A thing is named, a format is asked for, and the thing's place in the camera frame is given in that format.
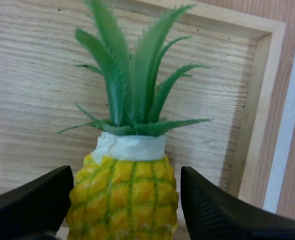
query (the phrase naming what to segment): green grid line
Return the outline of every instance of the green grid line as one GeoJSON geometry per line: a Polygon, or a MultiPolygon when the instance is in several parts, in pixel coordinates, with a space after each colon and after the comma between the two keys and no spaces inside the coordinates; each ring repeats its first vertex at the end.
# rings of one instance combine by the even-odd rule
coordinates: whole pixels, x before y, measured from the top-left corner
{"type": "MultiPolygon", "coordinates": [[[[135,204],[135,205],[132,206],[132,208],[133,207],[153,207],[154,205],[155,205],[155,202],[150,201],[150,202],[145,202],[145,203],[141,203],[141,204],[135,204]]],[[[175,203],[173,203],[173,202],[172,203],[160,203],[160,202],[158,202],[156,204],[156,208],[164,208],[164,207],[168,207],[168,206],[171,206],[172,208],[176,207],[175,203]]],[[[110,215],[113,216],[115,214],[118,214],[118,213],[122,212],[123,210],[128,210],[128,209],[129,209],[129,206],[117,208],[114,211],[111,211],[110,215]]],[[[105,220],[104,218],[100,218],[100,219],[98,219],[96,221],[89,222],[88,224],[91,225],[91,226],[96,226],[96,225],[104,223],[104,220],[105,220]]]]}
{"type": "MultiPolygon", "coordinates": [[[[113,163],[111,165],[110,168],[110,175],[107,178],[107,184],[109,185],[107,187],[107,199],[106,199],[106,212],[105,212],[105,216],[104,216],[104,223],[105,223],[105,227],[109,230],[110,229],[110,219],[111,219],[111,194],[112,194],[112,186],[110,186],[111,181],[113,179],[113,175],[115,172],[115,166],[117,164],[117,160],[114,159],[113,163]]],[[[109,234],[108,240],[113,240],[113,236],[111,234],[109,234]]]]}
{"type": "Polygon", "coordinates": [[[158,183],[157,183],[157,176],[156,176],[156,162],[151,165],[151,171],[153,174],[153,183],[154,183],[154,206],[153,206],[153,213],[152,213],[152,228],[150,234],[150,239],[153,236],[153,233],[155,232],[155,227],[156,227],[156,214],[157,214],[157,205],[159,201],[159,194],[158,194],[158,183]]]}
{"type": "MultiPolygon", "coordinates": [[[[132,183],[133,184],[139,184],[139,183],[142,183],[142,182],[151,182],[151,181],[155,181],[157,183],[162,183],[162,184],[169,184],[171,185],[173,188],[174,188],[174,185],[172,183],[172,181],[170,180],[167,180],[167,179],[164,179],[164,178],[153,178],[153,177],[138,177],[136,179],[133,179],[132,180],[132,183]]],[[[121,188],[121,187],[124,187],[124,186],[128,186],[129,184],[131,184],[131,180],[130,181],[124,181],[124,182],[120,182],[120,183],[117,183],[115,185],[112,185],[112,190],[115,190],[117,188],[121,188]]],[[[91,196],[87,202],[91,203],[94,199],[104,195],[109,189],[103,189],[101,191],[98,191],[96,194],[94,194],[93,196],[91,196]]],[[[74,205],[72,206],[72,210],[77,210],[77,209],[80,209],[80,208],[83,208],[84,205],[87,203],[87,202],[82,202],[82,203],[79,203],[77,205],[74,205]]]]}
{"type": "MultiPolygon", "coordinates": [[[[135,163],[135,162],[137,162],[137,161],[132,161],[132,160],[118,160],[118,159],[114,159],[114,161],[120,161],[120,162],[128,162],[128,163],[135,163]]],[[[163,162],[163,164],[166,164],[167,162],[166,162],[166,160],[165,160],[165,158],[162,158],[162,159],[158,159],[158,160],[145,160],[145,161],[139,161],[138,163],[146,163],[146,164],[155,164],[154,162],[163,162]]],[[[98,169],[105,169],[105,168],[107,168],[107,167],[110,167],[110,165],[107,165],[107,166],[104,166],[104,168],[102,168],[103,166],[100,166],[100,165],[98,165],[98,169]]],[[[81,181],[79,181],[79,183],[81,183],[81,182],[83,182],[84,180],[87,180],[87,179],[89,179],[89,178],[91,178],[91,176],[92,176],[92,174],[97,174],[97,172],[94,172],[94,173],[91,173],[89,176],[86,176],[86,177],[84,177],[84,178],[82,178],[82,180],[81,181]]]]}
{"type": "MultiPolygon", "coordinates": [[[[95,172],[93,172],[93,173],[91,174],[91,180],[89,181],[89,185],[88,185],[89,187],[86,189],[86,198],[87,198],[87,199],[89,198],[89,194],[90,194],[90,186],[92,185],[92,182],[93,182],[95,176],[96,176],[98,173],[100,173],[100,172],[102,171],[102,169],[105,169],[105,167],[104,167],[104,168],[99,167],[99,168],[97,169],[97,171],[95,171],[95,172]]],[[[89,200],[86,201],[85,206],[84,206],[84,209],[83,209],[82,220],[81,220],[81,221],[82,221],[83,229],[82,229],[82,232],[81,232],[81,236],[86,235],[87,232],[88,232],[88,225],[86,224],[86,221],[85,221],[85,211],[86,211],[87,206],[89,205],[89,203],[90,203],[89,200]]]]}
{"type": "Polygon", "coordinates": [[[134,183],[134,176],[137,170],[137,162],[133,163],[129,184],[128,184],[128,199],[127,199],[127,217],[128,217],[128,227],[129,227],[129,237],[134,237],[134,226],[133,226],[133,219],[132,219],[132,201],[133,201],[133,183],[134,183]]]}

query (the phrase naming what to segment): black plastic jaw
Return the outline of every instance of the black plastic jaw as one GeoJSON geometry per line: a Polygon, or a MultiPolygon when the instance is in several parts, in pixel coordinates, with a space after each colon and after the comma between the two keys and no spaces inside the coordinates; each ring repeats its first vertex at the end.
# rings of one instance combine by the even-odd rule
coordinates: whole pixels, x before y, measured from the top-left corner
{"type": "Polygon", "coordinates": [[[0,240],[56,233],[71,205],[73,186],[71,168],[62,166],[0,195],[0,240]]]}

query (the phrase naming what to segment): green leaf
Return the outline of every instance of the green leaf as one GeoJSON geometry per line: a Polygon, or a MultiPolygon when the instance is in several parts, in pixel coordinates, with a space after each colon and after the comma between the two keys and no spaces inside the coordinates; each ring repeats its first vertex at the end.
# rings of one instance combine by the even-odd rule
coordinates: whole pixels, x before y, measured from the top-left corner
{"type": "Polygon", "coordinates": [[[77,129],[77,128],[82,128],[82,127],[94,127],[94,128],[97,128],[95,122],[91,121],[91,122],[87,122],[87,123],[84,123],[84,124],[74,125],[74,126],[65,128],[65,129],[63,129],[61,131],[58,131],[56,134],[62,134],[64,132],[66,132],[66,131],[69,131],[69,130],[72,130],[72,129],[77,129]]]}
{"type": "Polygon", "coordinates": [[[161,17],[139,41],[134,58],[134,79],[132,82],[132,102],[134,119],[139,124],[147,123],[153,104],[154,74],[159,52],[175,20],[193,6],[181,6],[161,17]]]}
{"type": "Polygon", "coordinates": [[[89,51],[102,69],[105,78],[107,97],[109,102],[110,118],[116,126],[123,121],[124,110],[124,85],[120,81],[121,76],[117,72],[117,66],[105,45],[95,36],[77,28],[76,40],[89,51]]]}
{"type": "Polygon", "coordinates": [[[154,88],[154,85],[157,82],[160,65],[161,65],[161,62],[162,62],[162,59],[163,59],[164,55],[167,53],[167,51],[170,49],[170,47],[172,47],[178,41],[185,40],[185,39],[190,39],[190,38],[191,38],[191,36],[181,36],[181,37],[178,37],[178,38],[170,41],[167,45],[165,45],[162,48],[162,50],[160,51],[160,53],[157,56],[157,60],[156,60],[156,63],[155,63],[154,77],[153,77],[153,82],[154,83],[152,84],[153,85],[153,88],[154,88]]]}
{"type": "Polygon", "coordinates": [[[183,66],[179,68],[178,70],[176,70],[175,73],[173,73],[168,79],[162,82],[159,86],[157,86],[157,90],[155,91],[154,103],[148,115],[149,123],[156,123],[159,120],[159,116],[163,108],[163,105],[166,102],[166,99],[174,83],[180,77],[182,77],[182,75],[185,74],[187,71],[191,69],[195,69],[195,68],[207,68],[207,67],[204,65],[199,65],[199,64],[190,64],[190,65],[183,66]]]}
{"type": "Polygon", "coordinates": [[[91,70],[92,72],[95,72],[101,76],[104,76],[103,75],[103,72],[100,68],[98,68],[97,66],[93,66],[93,65],[88,65],[88,64],[78,64],[76,65],[77,67],[82,67],[82,68],[86,68],[86,69],[89,69],[91,70]]]}
{"type": "Polygon", "coordinates": [[[129,119],[127,119],[127,117],[129,117],[131,120],[131,78],[133,74],[125,35],[119,27],[112,10],[106,4],[101,0],[87,0],[86,3],[93,14],[93,19],[95,20],[100,37],[113,58],[115,71],[118,72],[118,81],[122,83],[121,87],[118,89],[122,92],[122,98],[119,98],[123,106],[122,118],[128,121],[129,119]]]}
{"type": "Polygon", "coordinates": [[[182,74],[182,77],[193,78],[193,76],[190,74],[182,74]]]}
{"type": "Polygon", "coordinates": [[[165,134],[171,129],[184,127],[188,125],[209,122],[209,118],[189,119],[181,121],[163,121],[156,123],[140,124],[135,127],[138,135],[158,137],[165,134]]]}

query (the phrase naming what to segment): toy pineapple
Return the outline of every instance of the toy pineapple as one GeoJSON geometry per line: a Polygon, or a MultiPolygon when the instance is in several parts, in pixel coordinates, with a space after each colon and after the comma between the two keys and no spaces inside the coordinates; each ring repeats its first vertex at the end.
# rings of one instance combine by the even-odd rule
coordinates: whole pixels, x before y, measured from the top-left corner
{"type": "Polygon", "coordinates": [[[179,68],[156,85],[161,60],[177,38],[163,46],[174,21],[192,6],[166,13],[139,40],[135,54],[110,9],[89,0],[99,37],[77,29],[75,37],[96,60],[84,65],[105,79],[110,118],[99,120],[76,105],[91,121],[63,130],[94,127],[103,131],[96,149],[84,159],[70,193],[69,240],[171,240],[177,227],[178,193],[165,155],[167,131],[208,121],[160,120],[175,81],[203,65],[179,68]]]}

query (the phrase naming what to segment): artificial pineapple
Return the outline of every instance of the artificial pineapple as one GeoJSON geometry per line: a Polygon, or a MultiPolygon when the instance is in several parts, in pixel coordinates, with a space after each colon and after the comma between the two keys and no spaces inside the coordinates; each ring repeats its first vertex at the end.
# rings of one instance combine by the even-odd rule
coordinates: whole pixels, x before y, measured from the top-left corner
{"type": "Polygon", "coordinates": [[[174,21],[192,6],[167,12],[128,51],[122,30],[101,0],[87,2],[99,37],[77,29],[75,37],[98,66],[84,65],[105,79],[110,119],[99,120],[76,105],[91,121],[79,127],[103,131],[96,149],[84,159],[70,193],[66,220],[70,240],[171,240],[177,227],[178,193],[165,155],[167,131],[208,121],[160,120],[175,81],[193,68],[179,68],[156,85],[161,60],[177,38],[163,47],[174,21]]]}

